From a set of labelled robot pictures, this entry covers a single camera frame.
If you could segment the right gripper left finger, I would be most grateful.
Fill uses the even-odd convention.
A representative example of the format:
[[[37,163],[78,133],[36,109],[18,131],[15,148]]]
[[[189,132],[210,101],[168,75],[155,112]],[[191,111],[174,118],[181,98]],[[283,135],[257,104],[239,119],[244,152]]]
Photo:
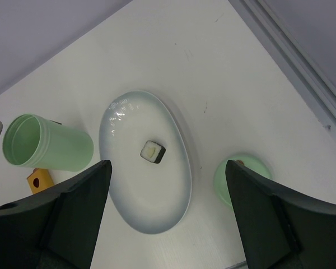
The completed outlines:
[[[90,268],[112,165],[0,206],[0,268]]]

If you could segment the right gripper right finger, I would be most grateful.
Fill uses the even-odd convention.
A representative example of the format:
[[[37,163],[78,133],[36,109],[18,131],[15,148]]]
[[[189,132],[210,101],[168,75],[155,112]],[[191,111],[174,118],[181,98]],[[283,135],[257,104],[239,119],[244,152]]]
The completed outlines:
[[[249,268],[336,268],[336,205],[240,163],[226,181]]]

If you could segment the green lunch cup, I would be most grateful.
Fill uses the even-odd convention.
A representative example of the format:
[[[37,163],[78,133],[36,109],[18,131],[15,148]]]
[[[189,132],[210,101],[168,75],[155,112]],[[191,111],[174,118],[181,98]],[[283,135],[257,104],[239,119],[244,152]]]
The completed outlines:
[[[84,131],[35,114],[23,114],[7,128],[2,150],[14,166],[80,171],[90,163],[94,143]]]

